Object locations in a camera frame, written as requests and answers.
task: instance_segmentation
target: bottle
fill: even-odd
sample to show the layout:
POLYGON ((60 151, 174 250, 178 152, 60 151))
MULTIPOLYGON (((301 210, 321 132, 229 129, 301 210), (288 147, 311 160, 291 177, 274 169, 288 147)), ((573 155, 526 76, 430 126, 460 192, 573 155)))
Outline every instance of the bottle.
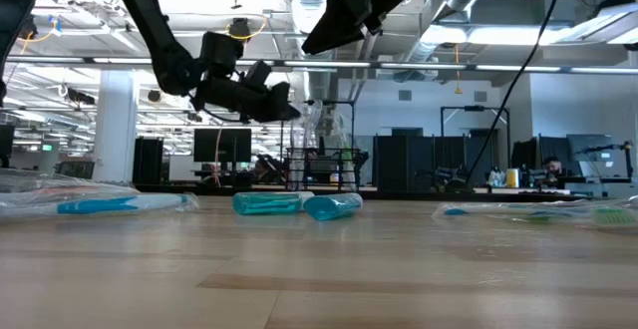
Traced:
POLYGON ((357 193, 316 195, 305 201, 303 208, 316 220, 330 220, 354 214, 363 206, 357 193))
POLYGON ((232 198, 232 208, 241 215, 295 213, 313 195, 312 192, 237 193, 232 198))

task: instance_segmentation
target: wooden table surface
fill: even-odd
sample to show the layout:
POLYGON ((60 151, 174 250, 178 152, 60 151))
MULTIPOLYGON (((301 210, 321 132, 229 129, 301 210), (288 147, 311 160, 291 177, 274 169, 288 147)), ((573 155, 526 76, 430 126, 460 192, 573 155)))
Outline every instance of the wooden table surface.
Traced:
POLYGON ((638 328, 638 236, 433 220, 197 213, 0 224, 0 328, 638 328))

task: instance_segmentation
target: ceiling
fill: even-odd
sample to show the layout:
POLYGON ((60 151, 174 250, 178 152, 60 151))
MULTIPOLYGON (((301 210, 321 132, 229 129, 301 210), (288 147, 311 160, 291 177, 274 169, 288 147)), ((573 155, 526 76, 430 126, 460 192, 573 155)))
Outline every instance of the ceiling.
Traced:
MULTIPOLYGON (((193 56, 199 54, 201 35, 205 31, 224 32, 233 18, 247 18, 253 33, 247 44, 244 58, 250 59, 297 59, 300 58, 297 41, 303 35, 295 31, 291 16, 290 0, 159 0, 162 11, 168 15, 171 29, 178 41, 193 56)), ((384 35, 377 38, 370 51, 372 58, 379 56, 400 57, 419 39, 421 31, 420 14, 425 0, 410 0, 397 7, 384 22, 384 35)), ((33 11, 39 35, 34 41, 18 41, 12 54, 32 56, 80 56, 80 57, 148 57, 149 52, 139 32, 132 22, 125 4, 121 0, 38 0, 33 11)), ((434 56, 440 62, 512 64, 520 63, 527 56, 529 46, 459 44, 457 48, 439 47, 434 56)), ((554 49, 545 47, 543 51, 560 53, 539 62, 557 64, 614 65, 626 58, 621 46, 594 44, 578 47, 554 49)), ((355 59, 357 44, 337 49, 336 59, 355 59)), ((189 133, 176 135, 171 127, 191 125, 218 125, 219 121, 200 114, 201 122, 192 122, 186 113, 189 103, 184 98, 163 96, 159 103, 149 101, 150 91, 158 90, 155 75, 151 70, 135 69, 134 76, 140 86, 139 133, 144 136, 165 137, 166 150, 171 153, 188 153, 192 136, 189 133)), ((449 81, 456 72, 439 72, 436 80, 449 81)), ((465 80, 504 81, 503 75, 495 73, 463 73, 465 80)), ((92 150, 96 108, 71 103, 61 94, 65 87, 81 91, 99 100, 100 69, 68 66, 34 66, 7 64, 4 80, 8 83, 7 106, 27 108, 51 108, 56 111, 40 112, 50 124, 41 122, 38 116, 0 115, 7 121, 18 121, 18 140, 34 141, 42 139, 62 139, 64 151, 83 154, 92 150), (69 109, 83 109, 68 112, 69 109), (39 132, 27 131, 30 127, 39 132)), ((273 73, 270 85, 280 81, 291 83, 293 89, 304 87, 303 73, 273 73)), ((223 116, 232 117, 224 109, 211 108, 223 116)), ((272 135, 278 134, 277 125, 255 125, 256 144, 263 144, 260 151, 279 152, 279 144, 273 143, 272 135)))

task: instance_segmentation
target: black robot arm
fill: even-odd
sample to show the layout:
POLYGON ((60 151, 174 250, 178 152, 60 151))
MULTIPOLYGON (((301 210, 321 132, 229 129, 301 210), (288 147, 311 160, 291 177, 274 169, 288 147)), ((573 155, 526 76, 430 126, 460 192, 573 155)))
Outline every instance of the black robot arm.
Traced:
MULTIPOLYGON (((0 0, 0 73, 4 72, 7 56, 30 16, 35 1, 0 0)), ((220 105, 239 111, 245 120, 252 118, 266 122, 299 116, 297 111, 288 106, 287 93, 282 96, 285 85, 279 84, 275 87, 277 91, 269 91, 263 83, 265 77, 250 76, 253 71, 239 82, 229 80, 235 61, 243 54, 238 41, 224 35, 207 33, 204 38, 215 41, 207 41, 208 46, 202 47, 201 57, 194 59, 175 39, 166 22, 167 17, 161 13, 158 0, 123 1, 147 43, 159 87, 166 93, 185 96, 190 90, 197 88, 197 101, 193 101, 197 110, 202 110, 205 103, 220 105), (202 75, 205 75, 204 81, 201 80, 202 75)), ((255 64, 256 66, 260 68, 260 74, 269 74, 270 69, 264 69, 263 63, 255 64)), ((2 83, 0 106, 5 94, 6 87, 2 83)))

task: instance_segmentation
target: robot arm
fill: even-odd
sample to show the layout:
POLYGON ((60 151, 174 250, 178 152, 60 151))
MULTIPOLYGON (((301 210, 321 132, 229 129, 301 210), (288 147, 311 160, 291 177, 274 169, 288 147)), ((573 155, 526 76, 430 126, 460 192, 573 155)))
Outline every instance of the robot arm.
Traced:
MULTIPOLYGON (((20 29, 30 16, 36 0, 0 0, 0 73, 4 72, 7 56, 20 29)), ((264 85, 270 68, 259 62, 259 76, 248 76, 240 82, 229 80, 235 61, 242 56, 241 43, 227 36, 207 33, 207 46, 202 47, 201 57, 194 59, 174 37, 161 13, 158 0, 123 0, 140 29, 153 60, 153 69, 159 87, 166 93, 185 96, 194 88, 196 110, 205 103, 220 105, 239 111, 247 120, 260 122, 289 120, 299 113, 287 103, 289 85, 282 83, 269 91, 264 85)), ((0 86, 1 100, 6 94, 5 84, 0 86)))

